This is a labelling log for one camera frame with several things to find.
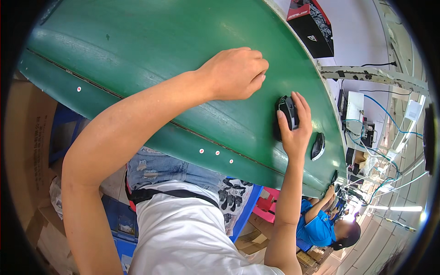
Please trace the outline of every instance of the green conveyor belt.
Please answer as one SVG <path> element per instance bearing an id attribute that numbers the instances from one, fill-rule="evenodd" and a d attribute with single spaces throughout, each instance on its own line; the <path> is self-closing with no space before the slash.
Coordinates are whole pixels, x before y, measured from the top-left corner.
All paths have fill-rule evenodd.
<path id="1" fill-rule="evenodd" d="M 46 93 L 92 119 L 121 98 L 195 70 L 223 49 L 242 46 L 261 51 L 269 61 L 262 88 L 247 100 L 192 108 L 147 145 L 216 172 L 280 188 L 287 157 L 272 135 L 274 103 L 294 90 L 311 107 L 314 131 L 303 192 L 320 197 L 335 169 L 346 177 L 336 117 L 312 62 L 262 0 L 64 0 L 33 30 L 18 66 Z M 326 150 L 311 161 L 317 132 L 324 133 Z"/>

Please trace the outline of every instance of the metal frame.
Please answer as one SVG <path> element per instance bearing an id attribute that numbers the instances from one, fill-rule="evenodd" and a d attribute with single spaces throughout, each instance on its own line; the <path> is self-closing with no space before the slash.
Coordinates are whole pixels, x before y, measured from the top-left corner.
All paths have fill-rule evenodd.
<path id="1" fill-rule="evenodd" d="M 354 79 L 382 83 L 429 97 L 428 84 L 426 82 L 404 73 L 357 66 L 323 66 L 320 68 L 320 72 L 323 78 Z"/>

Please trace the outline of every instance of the white t-shirt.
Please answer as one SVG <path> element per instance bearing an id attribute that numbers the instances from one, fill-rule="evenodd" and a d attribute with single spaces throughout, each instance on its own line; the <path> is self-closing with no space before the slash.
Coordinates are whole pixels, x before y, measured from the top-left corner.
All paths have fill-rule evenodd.
<path id="1" fill-rule="evenodd" d="M 177 180 L 145 188 L 185 189 L 219 202 L 218 194 Z M 223 214 L 205 200 L 156 194 L 138 203 L 136 213 L 139 241 L 130 275 L 283 274 L 278 268 L 250 264 L 240 255 L 225 234 Z"/>

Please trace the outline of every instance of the pink plastic stool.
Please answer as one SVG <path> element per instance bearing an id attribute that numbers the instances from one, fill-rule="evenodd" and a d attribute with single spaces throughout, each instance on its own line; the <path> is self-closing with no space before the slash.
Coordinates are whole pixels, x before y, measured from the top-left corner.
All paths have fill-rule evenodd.
<path id="1" fill-rule="evenodd" d="M 263 189 L 265 189 L 269 193 L 269 197 L 267 199 L 261 197 L 258 198 L 252 212 L 262 217 L 266 221 L 273 223 L 275 221 L 275 208 L 276 201 L 279 196 L 279 190 L 269 187 L 264 187 Z"/>

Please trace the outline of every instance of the black strap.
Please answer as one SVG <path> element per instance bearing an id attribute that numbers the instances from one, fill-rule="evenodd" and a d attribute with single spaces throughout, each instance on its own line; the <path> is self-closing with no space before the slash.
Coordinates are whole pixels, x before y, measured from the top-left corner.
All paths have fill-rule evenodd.
<path id="1" fill-rule="evenodd" d="M 219 205 L 213 199 L 206 197 L 206 196 L 203 196 L 203 195 L 199 195 L 197 193 L 194 193 L 194 192 L 191 192 L 188 190 L 159 191 L 156 189 L 138 189 L 138 190 L 133 190 L 130 193 L 128 190 L 128 186 L 126 184 L 125 185 L 125 192 L 127 193 L 128 199 L 130 201 L 132 201 L 135 205 L 140 202 L 151 200 L 152 197 L 156 194 L 166 194 L 166 195 L 170 195 L 170 196 L 174 196 L 174 197 L 178 197 L 178 198 L 199 198 L 199 199 L 207 201 L 207 202 L 211 203 L 212 205 L 214 205 L 215 207 L 219 208 Z"/>

